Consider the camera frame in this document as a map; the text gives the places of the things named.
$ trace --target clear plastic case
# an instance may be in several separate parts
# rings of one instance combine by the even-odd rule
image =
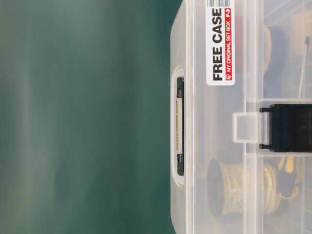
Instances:
[[[175,231],[311,234],[312,1],[235,1],[232,86],[206,82],[206,7],[207,0],[184,0],[171,32]]]

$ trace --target green background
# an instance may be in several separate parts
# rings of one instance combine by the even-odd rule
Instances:
[[[181,0],[0,0],[0,229],[173,234]]]

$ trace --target black latch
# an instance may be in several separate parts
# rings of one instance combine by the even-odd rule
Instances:
[[[260,144],[261,149],[312,152],[312,105],[275,104],[260,112],[270,113],[270,144]]]

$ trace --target label sticker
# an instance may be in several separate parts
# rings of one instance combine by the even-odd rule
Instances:
[[[235,0],[207,0],[206,80],[235,84]]]

